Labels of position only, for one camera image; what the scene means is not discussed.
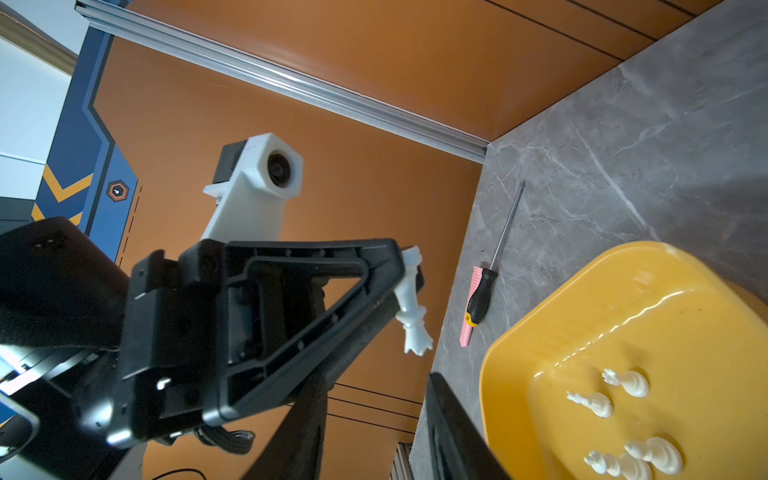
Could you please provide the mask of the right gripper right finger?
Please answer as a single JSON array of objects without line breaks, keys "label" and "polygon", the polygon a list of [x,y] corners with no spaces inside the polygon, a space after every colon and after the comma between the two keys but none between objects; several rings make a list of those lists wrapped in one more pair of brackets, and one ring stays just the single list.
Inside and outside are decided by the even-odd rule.
[{"label": "right gripper right finger", "polygon": [[510,478],[438,372],[431,373],[427,382],[426,412],[435,479]]}]

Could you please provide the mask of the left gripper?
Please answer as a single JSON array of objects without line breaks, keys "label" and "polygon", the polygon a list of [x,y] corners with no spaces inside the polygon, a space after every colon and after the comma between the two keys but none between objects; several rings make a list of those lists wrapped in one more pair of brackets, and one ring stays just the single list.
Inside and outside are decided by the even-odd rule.
[{"label": "left gripper", "polygon": [[178,259],[157,250],[133,268],[118,348],[78,384],[77,427],[111,447],[184,434],[212,447],[236,420],[293,399],[305,379],[377,312],[390,320],[405,273],[391,238],[326,242],[202,240]]}]

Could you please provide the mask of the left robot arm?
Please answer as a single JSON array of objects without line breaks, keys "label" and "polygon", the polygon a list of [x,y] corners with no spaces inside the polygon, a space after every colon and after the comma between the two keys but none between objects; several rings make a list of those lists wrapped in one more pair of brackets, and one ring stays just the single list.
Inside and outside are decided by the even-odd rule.
[{"label": "left robot arm", "polygon": [[395,316],[391,239],[203,240],[122,271],[69,220],[1,237],[5,479],[116,479],[150,441],[247,454],[228,423],[289,413],[249,479],[316,479],[328,393]]}]

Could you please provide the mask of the yellow plastic tray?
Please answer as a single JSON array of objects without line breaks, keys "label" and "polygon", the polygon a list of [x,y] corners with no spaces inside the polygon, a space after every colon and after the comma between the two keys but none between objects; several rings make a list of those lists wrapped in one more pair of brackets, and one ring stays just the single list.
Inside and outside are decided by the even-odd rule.
[{"label": "yellow plastic tray", "polygon": [[[602,372],[634,370],[635,398]],[[767,475],[767,307],[659,242],[612,248],[489,348],[488,446],[515,479],[591,479],[585,457],[662,437],[684,479]]]}]

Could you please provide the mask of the white chess queen piece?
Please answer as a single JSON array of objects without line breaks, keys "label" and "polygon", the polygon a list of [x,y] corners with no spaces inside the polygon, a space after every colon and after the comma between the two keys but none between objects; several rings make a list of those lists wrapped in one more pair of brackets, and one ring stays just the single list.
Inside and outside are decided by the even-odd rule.
[{"label": "white chess queen piece", "polygon": [[419,304],[417,298],[416,278],[422,255],[418,246],[402,250],[401,253],[405,273],[394,289],[400,307],[395,318],[405,331],[404,352],[423,356],[433,349],[433,339],[425,326],[427,309]]}]

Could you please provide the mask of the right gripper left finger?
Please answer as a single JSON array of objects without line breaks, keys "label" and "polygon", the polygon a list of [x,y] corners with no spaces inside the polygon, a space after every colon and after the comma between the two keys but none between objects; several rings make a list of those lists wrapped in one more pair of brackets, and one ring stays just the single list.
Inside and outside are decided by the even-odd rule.
[{"label": "right gripper left finger", "polygon": [[329,367],[319,366],[306,380],[260,456],[242,479],[318,479],[328,411]]}]

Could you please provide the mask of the white chess piece in tray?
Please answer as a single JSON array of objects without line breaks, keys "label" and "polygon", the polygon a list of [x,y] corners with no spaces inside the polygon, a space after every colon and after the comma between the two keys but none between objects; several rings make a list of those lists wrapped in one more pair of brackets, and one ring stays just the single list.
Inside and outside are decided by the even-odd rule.
[{"label": "white chess piece in tray", "polygon": [[611,369],[604,369],[602,378],[608,385],[621,387],[627,394],[635,398],[643,398],[650,391],[650,385],[645,376],[634,370],[620,373]]}]

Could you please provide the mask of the yellow handled screwdriver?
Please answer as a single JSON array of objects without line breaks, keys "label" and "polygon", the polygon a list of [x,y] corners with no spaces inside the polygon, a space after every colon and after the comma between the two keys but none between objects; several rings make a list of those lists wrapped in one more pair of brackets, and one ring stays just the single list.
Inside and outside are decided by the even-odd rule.
[{"label": "yellow handled screwdriver", "polygon": [[488,267],[484,267],[479,270],[479,281],[469,296],[464,319],[465,323],[472,328],[478,327],[479,324],[483,322],[488,313],[493,286],[499,274],[499,261],[509,232],[511,230],[515,215],[517,213],[521,198],[523,196],[525,186],[526,181],[522,180],[513,200],[512,207],[505,220],[505,224],[497,242],[492,260]]}]

